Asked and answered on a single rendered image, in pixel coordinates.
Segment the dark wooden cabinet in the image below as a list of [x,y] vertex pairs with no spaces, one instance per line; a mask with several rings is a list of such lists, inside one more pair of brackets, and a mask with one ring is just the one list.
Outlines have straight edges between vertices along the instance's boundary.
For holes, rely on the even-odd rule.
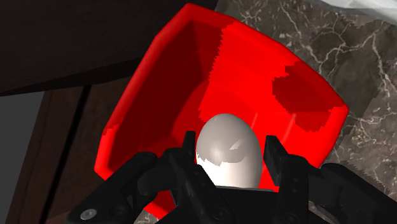
[[92,86],[126,83],[186,4],[219,0],[0,0],[0,98],[43,93],[6,218],[45,224]]

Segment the red bowl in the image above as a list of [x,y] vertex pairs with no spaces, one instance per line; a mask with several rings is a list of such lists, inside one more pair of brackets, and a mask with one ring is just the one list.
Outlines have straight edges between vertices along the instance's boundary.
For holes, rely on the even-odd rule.
[[106,179],[137,152],[161,155],[221,113],[244,120],[260,143],[277,136],[289,153],[318,167],[348,111],[284,45],[189,3],[145,53],[102,132],[94,169]]

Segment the white egg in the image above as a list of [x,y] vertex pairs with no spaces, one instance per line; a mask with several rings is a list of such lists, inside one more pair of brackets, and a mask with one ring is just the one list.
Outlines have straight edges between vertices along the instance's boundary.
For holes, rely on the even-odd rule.
[[223,113],[208,120],[198,136],[195,154],[216,186],[259,187],[261,147],[251,127],[239,117]]

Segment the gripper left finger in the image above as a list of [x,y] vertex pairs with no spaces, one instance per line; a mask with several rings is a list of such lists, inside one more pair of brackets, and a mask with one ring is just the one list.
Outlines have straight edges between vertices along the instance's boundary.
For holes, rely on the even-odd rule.
[[172,191],[176,207],[157,224],[236,224],[214,183],[193,161],[195,133],[161,157],[140,152],[83,199],[66,224],[133,224],[159,192]]

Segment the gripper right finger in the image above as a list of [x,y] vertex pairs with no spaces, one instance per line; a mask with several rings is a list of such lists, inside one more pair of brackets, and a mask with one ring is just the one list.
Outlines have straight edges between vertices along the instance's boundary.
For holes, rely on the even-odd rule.
[[273,224],[330,224],[310,202],[335,224],[397,224],[397,202],[341,164],[315,168],[275,136],[266,137],[263,160],[279,188]]

